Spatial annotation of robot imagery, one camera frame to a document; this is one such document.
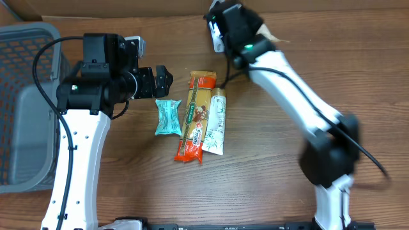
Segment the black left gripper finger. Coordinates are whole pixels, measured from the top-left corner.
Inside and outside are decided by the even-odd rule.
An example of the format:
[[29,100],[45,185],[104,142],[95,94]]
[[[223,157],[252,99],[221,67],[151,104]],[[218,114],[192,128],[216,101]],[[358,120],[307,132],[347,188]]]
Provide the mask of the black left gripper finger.
[[156,85],[171,86],[173,83],[173,75],[167,70],[164,65],[156,66]]
[[165,85],[157,85],[156,87],[156,98],[163,98],[169,94],[169,86]]

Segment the orange spaghetti pasta packet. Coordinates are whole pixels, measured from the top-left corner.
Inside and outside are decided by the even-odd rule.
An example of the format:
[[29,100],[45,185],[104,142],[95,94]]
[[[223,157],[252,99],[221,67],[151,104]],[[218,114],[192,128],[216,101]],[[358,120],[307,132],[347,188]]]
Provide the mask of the orange spaghetti pasta packet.
[[192,71],[183,125],[175,161],[202,163],[202,146],[210,114],[210,100],[217,74],[207,71]]

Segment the teal snack packet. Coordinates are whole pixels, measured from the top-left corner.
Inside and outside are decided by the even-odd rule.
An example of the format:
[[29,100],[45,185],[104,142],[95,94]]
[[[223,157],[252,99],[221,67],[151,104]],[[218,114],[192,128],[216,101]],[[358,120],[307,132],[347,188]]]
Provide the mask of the teal snack packet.
[[158,126],[155,135],[181,135],[178,107],[181,100],[155,100],[158,107]]

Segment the white gold-capped cream tube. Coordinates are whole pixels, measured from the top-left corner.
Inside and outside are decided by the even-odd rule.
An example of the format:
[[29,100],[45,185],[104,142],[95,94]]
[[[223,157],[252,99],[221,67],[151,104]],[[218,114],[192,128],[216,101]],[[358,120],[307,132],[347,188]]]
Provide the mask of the white gold-capped cream tube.
[[224,89],[215,88],[213,90],[209,112],[202,150],[216,155],[223,155],[226,126],[226,96]]

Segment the beige Pantree snack pouch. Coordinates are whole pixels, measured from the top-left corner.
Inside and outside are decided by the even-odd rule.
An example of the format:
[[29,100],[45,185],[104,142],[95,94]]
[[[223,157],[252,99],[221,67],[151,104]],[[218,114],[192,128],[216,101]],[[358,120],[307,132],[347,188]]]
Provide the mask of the beige Pantree snack pouch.
[[271,42],[286,42],[286,43],[289,43],[288,40],[281,40],[281,39],[277,38],[276,36],[274,36],[270,32],[270,30],[269,30],[269,28],[267,27],[266,24],[262,24],[260,26],[260,28],[257,30],[256,34],[257,35],[263,35],[265,38],[267,38]]

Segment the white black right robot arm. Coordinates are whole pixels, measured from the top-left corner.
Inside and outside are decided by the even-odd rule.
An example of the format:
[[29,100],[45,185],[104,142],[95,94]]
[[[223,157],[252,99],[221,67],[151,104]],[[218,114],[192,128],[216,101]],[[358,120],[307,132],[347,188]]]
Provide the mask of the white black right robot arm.
[[305,139],[299,164],[315,186],[315,229],[356,229],[349,215],[350,188],[359,160],[359,126],[324,102],[263,34],[263,19],[239,1],[214,1],[213,37],[234,68],[248,74],[298,125]]

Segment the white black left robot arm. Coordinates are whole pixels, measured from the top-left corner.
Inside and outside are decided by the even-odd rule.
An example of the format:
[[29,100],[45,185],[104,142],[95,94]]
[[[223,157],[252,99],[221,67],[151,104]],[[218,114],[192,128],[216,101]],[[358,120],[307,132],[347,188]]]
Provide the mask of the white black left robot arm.
[[105,138],[117,118],[116,104],[168,95],[166,67],[138,65],[145,41],[139,36],[86,33],[83,58],[61,81],[50,104],[60,124],[59,153],[42,229],[98,229],[96,192]]

